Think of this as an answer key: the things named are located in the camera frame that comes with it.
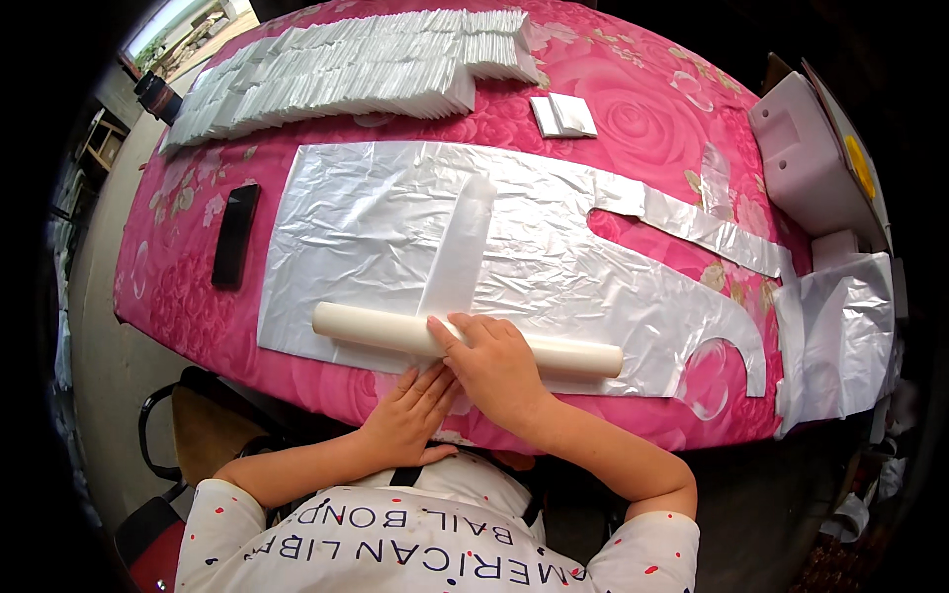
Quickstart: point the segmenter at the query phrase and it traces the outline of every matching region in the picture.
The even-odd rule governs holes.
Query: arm
[[[684,461],[652,443],[565,404],[540,381],[530,347],[514,325],[463,313],[449,320],[461,342],[436,318],[429,330],[468,397],[496,424],[534,447],[596,475],[630,501],[626,520],[650,510],[696,516],[696,481]]]
[[[359,430],[315,445],[235,459],[214,477],[247,492],[261,507],[273,508],[381,470],[438,461],[457,448],[426,449],[425,443],[458,391],[452,371],[441,363],[421,376],[409,369]]]

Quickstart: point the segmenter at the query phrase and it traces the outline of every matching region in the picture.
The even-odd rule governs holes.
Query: black phone
[[[244,259],[247,243],[251,239],[253,214],[257,211],[260,186],[245,185],[231,191],[221,231],[217,236],[217,251],[214,253],[214,271],[211,284],[218,288],[240,288],[244,276]]]

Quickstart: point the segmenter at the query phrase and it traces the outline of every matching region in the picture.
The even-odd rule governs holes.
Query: stack of folded bags
[[[537,83],[520,10],[422,10],[288,28],[201,73],[160,152],[288,121],[475,108],[474,78]]]

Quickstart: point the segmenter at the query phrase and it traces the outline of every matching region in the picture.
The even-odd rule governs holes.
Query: floral tablecloth
[[[682,46],[648,30],[560,0],[336,0],[286,15],[230,40],[209,62],[287,27],[372,14],[449,8],[519,7],[533,23],[540,87],[478,81],[466,117],[414,120],[387,114],[304,120],[242,139],[208,142],[172,158],[153,154],[125,226],[115,275],[115,312],[158,342],[221,376],[302,408],[361,424],[395,377],[257,347],[257,313],[272,223],[297,146],[323,142],[428,139],[469,142],[561,158],[639,179],[699,203],[706,141],[731,162],[732,217],[742,229],[791,249],[809,271],[807,236],[769,202],[761,157],[746,117],[756,96]],[[541,139],[528,97],[548,91],[583,97],[597,139]],[[228,193],[258,183],[243,287],[211,286],[221,213]],[[782,377],[772,292],[778,281],[740,268],[696,245],[612,213],[595,212],[602,237],[662,261],[744,306],[767,355],[764,398],[745,397],[745,370],[727,343],[704,344],[686,366],[675,398],[561,396],[670,449],[695,449],[771,437],[775,383]],[[475,408],[456,409],[442,440],[530,452]]]

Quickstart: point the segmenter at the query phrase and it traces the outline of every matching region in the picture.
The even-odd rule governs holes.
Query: person
[[[466,343],[430,317],[447,356],[402,375],[362,428],[235,459],[198,484],[179,593],[692,591],[698,496],[688,466],[552,396],[510,322],[448,318]],[[530,494],[513,478],[454,445],[426,448],[462,389],[498,426],[629,501],[625,522],[586,566],[545,546],[543,513],[525,515]],[[315,491],[267,528],[263,508]]]

